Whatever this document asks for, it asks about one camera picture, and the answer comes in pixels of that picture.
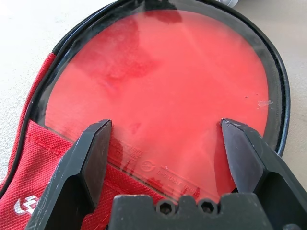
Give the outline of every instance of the white object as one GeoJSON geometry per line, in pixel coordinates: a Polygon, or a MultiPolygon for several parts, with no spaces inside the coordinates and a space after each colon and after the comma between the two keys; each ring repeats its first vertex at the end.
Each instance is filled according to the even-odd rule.
{"type": "Polygon", "coordinates": [[[217,0],[217,1],[227,5],[229,7],[234,7],[238,3],[239,0],[217,0]]]}

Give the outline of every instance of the black rim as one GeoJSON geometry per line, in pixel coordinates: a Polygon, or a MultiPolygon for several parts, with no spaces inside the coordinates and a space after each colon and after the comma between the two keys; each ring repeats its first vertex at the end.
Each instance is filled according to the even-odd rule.
{"type": "MultiPolygon", "coordinates": [[[[244,17],[242,14],[238,13],[237,11],[221,4],[213,0],[188,0],[185,1],[185,4],[187,2],[191,3],[190,9],[184,9],[192,12],[198,12],[198,8],[195,7],[195,4],[202,4],[205,3],[206,5],[210,5],[214,8],[217,8],[223,12],[226,12],[232,16],[234,16],[236,19],[239,21],[243,22],[248,28],[250,28],[262,41],[262,43],[266,46],[267,50],[269,51],[270,55],[272,56],[276,69],[278,70],[278,75],[279,75],[279,82],[280,82],[280,88],[281,88],[281,99],[282,101],[280,104],[282,105],[282,115],[280,118],[280,127],[279,127],[279,133],[277,135],[277,140],[276,140],[276,148],[275,151],[282,156],[283,150],[285,148],[285,142],[288,134],[288,128],[289,128],[289,119],[290,119],[290,87],[289,87],[289,81],[287,77],[287,73],[285,70],[285,66],[283,64],[283,61],[274,47],[274,45],[271,43],[271,41],[267,38],[267,36],[255,25],[253,24],[249,19],[244,17]]],[[[0,191],[0,199],[3,197],[5,191],[7,190],[8,186],[10,185],[18,164],[20,162],[22,150],[23,150],[23,145],[24,145],[24,137],[25,137],[25,132],[28,124],[29,119],[33,119],[37,121],[37,109],[38,103],[39,103],[39,98],[42,95],[43,90],[46,88],[46,85],[50,83],[50,77],[52,77],[52,73],[54,69],[59,65],[59,63],[62,61],[64,55],[68,52],[68,50],[71,48],[71,46],[76,42],[76,38],[80,36],[88,27],[91,25],[95,24],[96,21],[100,21],[103,19],[104,16],[106,16],[108,13],[113,11],[114,9],[123,6],[124,4],[131,3],[132,5],[138,5],[140,6],[141,4],[144,3],[144,5],[148,6],[146,7],[146,10],[151,10],[151,7],[154,7],[154,9],[170,9],[169,8],[169,2],[166,0],[162,1],[157,1],[157,0],[145,0],[145,1],[131,1],[131,0],[119,0],[117,2],[111,3],[102,9],[96,11],[86,19],[84,19],[82,22],[80,22],[78,25],[76,25],[72,30],[70,30],[61,40],[60,42],[55,46],[53,49],[53,53],[56,55],[56,58],[54,59],[53,63],[51,64],[50,68],[48,69],[46,75],[43,77],[41,80],[39,86],[36,88],[32,98],[31,102],[28,105],[23,124],[22,124],[22,129],[21,129],[21,135],[20,139],[18,142],[18,148],[16,152],[16,157],[14,159],[12,169],[8,174],[7,180],[3,185],[2,190],[0,191]],[[157,8],[156,4],[157,2],[160,2],[161,5],[159,8],[157,8]]],[[[276,127],[270,127],[269,130],[267,130],[267,127],[270,127],[270,121],[267,122],[266,125],[266,132],[272,132],[272,129],[275,130],[276,127]]]]}

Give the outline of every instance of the clear plastic film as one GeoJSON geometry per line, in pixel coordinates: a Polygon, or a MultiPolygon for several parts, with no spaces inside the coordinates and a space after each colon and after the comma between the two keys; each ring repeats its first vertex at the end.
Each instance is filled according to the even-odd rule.
{"type": "Polygon", "coordinates": [[[219,197],[235,188],[221,118],[246,123],[275,149],[279,73],[252,29],[192,0],[121,1],[65,51],[33,118],[75,141],[113,122],[109,163],[167,197],[219,197]]]}

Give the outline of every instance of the red mesh fabric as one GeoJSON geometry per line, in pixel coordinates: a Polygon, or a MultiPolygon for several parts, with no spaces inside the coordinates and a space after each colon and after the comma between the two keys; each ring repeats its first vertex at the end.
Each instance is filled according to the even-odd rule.
{"type": "Polygon", "coordinates": [[[54,168],[71,143],[30,121],[26,134],[22,158],[8,190],[0,200],[0,229],[24,229],[30,214],[16,213],[18,200],[22,210],[26,198],[40,197],[52,176],[54,168]]]}
{"type": "MultiPolygon", "coordinates": [[[[16,213],[16,203],[25,211],[26,198],[41,197],[60,158],[72,145],[71,142],[29,121],[23,155],[13,182],[0,200],[0,229],[20,230],[26,226],[30,214],[16,213]]],[[[148,194],[156,203],[162,198],[157,192],[135,181],[111,165],[106,177],[98,207],[86,216],[83,230],[103,230],[109,222],[113,198],[118,194],[148,194]]]]}
{"type": "Polygon", "coordinates": [[[30,100],[33,96],[35,89],[37,88],[38,84],[40,83],[40,81],[42,80],[44,75],[47,73],[47,71],[48,71],[48,69],[49,69],[49,67],[50,67],[50,65],[53,62],[55,57],[56,56],[53,53],[48,54],[47,58],[45,59],[43,65],[41,67],[41,69],[39,70],[39,72],[37,74],[37,77],[34,80],[34,83],[33,83],[32,87],[31,87],[31,89],[28,93],[28,96],[25,100],[24,107],[23,107],[23,110],[22,110],[21,115],[20,115],[19,125],[18,125],[18,128],[17,128],[17,133],[16,133],[16,138],[15,138],[12,154],[11,154],[11,157],[10,157],[10,160],[9,160],[8,172],[11,170],[12,165],[13,165],[13,161],[14,161],[15,156],[16,156],[18,141],[19,141],[19,137],[20,137],[20,131],[21,131],[21,127],[22,127],[22,124],[23,124],[23,121],[24,121],[25,112],[28,108],[28,105],[30,103],[30,100]]]}

